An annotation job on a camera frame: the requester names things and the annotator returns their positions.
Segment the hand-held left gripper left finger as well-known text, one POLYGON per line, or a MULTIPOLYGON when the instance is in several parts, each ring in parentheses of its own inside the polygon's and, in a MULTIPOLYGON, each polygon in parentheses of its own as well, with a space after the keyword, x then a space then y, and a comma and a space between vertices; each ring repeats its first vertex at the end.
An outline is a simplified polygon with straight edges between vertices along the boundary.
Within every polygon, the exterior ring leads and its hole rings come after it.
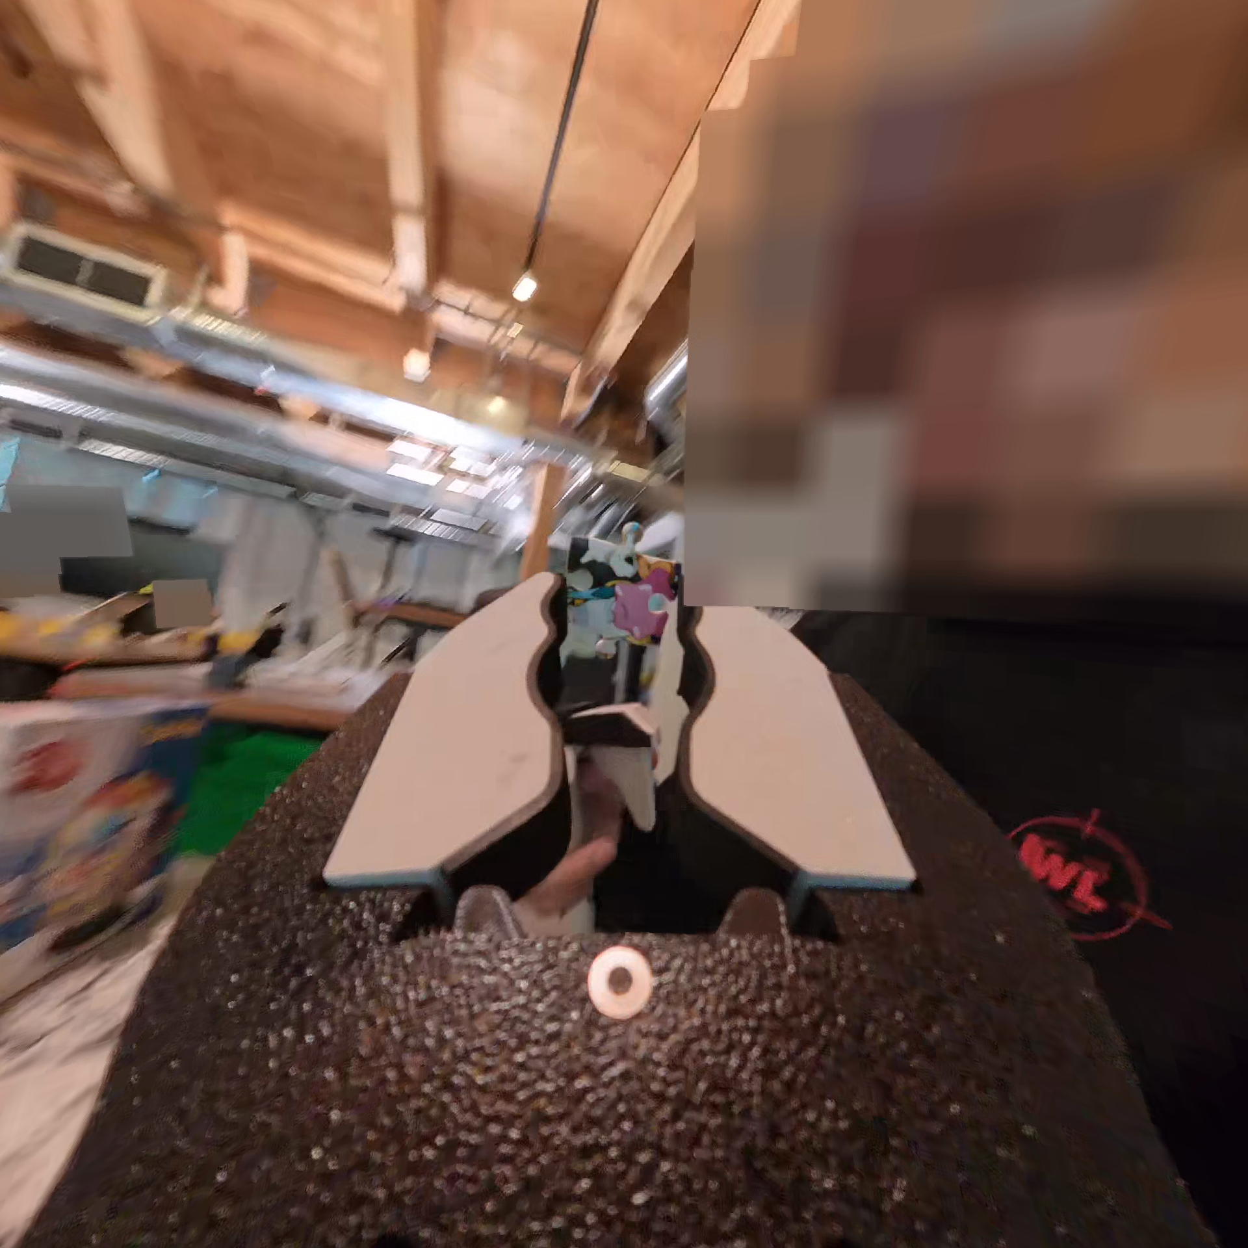
POLYGON ((414 665, 325 862, 326 884, 527 893, 551 873, 572 823, 555 715, 564 633, 564 584, 540 572, 414 665))

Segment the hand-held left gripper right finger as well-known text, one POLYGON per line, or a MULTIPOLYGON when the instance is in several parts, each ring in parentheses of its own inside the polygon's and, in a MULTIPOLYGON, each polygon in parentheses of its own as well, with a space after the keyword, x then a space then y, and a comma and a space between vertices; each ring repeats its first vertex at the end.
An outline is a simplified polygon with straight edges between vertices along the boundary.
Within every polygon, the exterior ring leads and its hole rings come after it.
POLYGON ((680 616, 689 704, 677 774, 722 833, 698 866, 728 894, 909 891, 916 871, 848 722, 829 670, 753 606, 680 616))

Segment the colourful assembled puzzle section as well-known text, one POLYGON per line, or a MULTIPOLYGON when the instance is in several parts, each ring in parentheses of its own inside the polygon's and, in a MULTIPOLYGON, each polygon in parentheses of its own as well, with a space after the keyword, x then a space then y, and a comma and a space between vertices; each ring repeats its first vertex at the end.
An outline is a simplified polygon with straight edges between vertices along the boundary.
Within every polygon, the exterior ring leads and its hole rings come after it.
POLYGON ((585 535, 566 550, 563 661, 615 661, 619 649, 643 661, 658 648, 676 608, 682 567, 641 548, 643 526, 625 523, 616 538, 585 535))

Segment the ceiling air unit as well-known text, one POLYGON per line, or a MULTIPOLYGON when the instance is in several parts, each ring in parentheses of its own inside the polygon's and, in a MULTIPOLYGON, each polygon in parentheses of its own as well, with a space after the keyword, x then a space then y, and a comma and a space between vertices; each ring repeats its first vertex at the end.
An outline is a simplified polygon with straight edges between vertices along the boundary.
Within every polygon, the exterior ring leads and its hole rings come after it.
POLYGON ((1 269, 9 287, 132 322, 154 322, 166 312, 169 273, 162 264, 37 223, 9 227, 1 269))

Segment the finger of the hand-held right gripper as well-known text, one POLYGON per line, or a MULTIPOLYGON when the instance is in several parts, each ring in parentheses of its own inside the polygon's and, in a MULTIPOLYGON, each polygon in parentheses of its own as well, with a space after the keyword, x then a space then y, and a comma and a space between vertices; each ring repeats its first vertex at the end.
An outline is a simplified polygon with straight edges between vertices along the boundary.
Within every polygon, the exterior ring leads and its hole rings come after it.
POLYGON ((652 746, 621 747, 619 792, 628 817, 640 832, 653 832, 658 820, 656 758, 652 746))
POLYGON ((646 704, 637 701, 575 707, 564 712, 564 746, 655 749, 661 731, 646 704))

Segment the blue puzzle ball box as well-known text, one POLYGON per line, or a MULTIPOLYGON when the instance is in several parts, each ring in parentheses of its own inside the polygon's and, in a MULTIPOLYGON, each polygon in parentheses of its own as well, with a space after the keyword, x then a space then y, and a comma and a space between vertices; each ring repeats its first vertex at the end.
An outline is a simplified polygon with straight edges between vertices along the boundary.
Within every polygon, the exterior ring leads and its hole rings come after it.
POLYGON ((208 725, 203 698, 3 704, 3 961, 49 958, 160 893, 208 725))

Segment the green plastic bin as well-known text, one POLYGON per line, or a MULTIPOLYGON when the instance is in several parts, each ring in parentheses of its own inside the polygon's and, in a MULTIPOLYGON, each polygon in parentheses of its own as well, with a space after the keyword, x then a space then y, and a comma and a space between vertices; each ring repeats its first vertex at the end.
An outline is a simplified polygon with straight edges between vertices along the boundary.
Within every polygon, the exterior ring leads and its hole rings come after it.
POLYGON ((176 826, 176 854, 212 857, 222 851, 323 741, 316 732, 211 722, 176 826))

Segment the metal ceiling duct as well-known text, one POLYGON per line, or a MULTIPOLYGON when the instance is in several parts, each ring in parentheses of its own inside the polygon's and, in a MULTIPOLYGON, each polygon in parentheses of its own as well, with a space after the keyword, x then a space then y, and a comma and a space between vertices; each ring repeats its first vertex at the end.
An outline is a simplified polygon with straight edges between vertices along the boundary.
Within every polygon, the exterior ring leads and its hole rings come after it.
POLYGON ((381 472, 381 443, 601 471, 610 449, 537 425, 520 400, 413 383, 349 358, 237 351, 200 336, 135 345, 32 315, 3 318, 3 404, 145 449, 335 462, 381 472))

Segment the person's right hand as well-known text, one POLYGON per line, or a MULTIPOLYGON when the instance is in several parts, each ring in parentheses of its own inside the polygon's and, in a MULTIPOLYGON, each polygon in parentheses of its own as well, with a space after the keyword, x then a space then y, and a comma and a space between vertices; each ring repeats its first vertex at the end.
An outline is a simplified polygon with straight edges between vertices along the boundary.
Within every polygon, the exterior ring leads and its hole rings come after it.
POLYGON ((575 761, 573 814, 579 819, 569 850, 551 873, 512 909, 527 937, 589 934, 595 925, 595 881, 615 862, 625 802, 613 780, 589 758, 575 761))

